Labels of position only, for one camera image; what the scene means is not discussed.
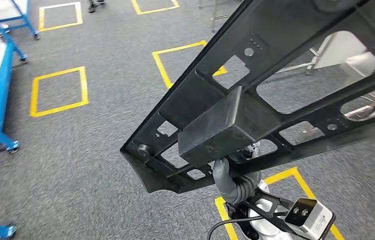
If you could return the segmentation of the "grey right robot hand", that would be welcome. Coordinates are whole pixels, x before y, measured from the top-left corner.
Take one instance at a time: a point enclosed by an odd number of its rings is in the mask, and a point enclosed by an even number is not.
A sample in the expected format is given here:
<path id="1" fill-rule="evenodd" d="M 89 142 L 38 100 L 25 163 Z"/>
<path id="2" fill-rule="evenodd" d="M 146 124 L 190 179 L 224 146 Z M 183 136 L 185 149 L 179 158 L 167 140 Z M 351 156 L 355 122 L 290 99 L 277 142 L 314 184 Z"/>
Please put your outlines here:
<path id="1" fill-rule="evenodd" d="M 214 183 L 222 198 L 230 204 L 237 204 L 241 201 L 238 192 L 238 185 L 229 174 L 230 165 L 226 158 L 214 161 L 212 176 Z"/>

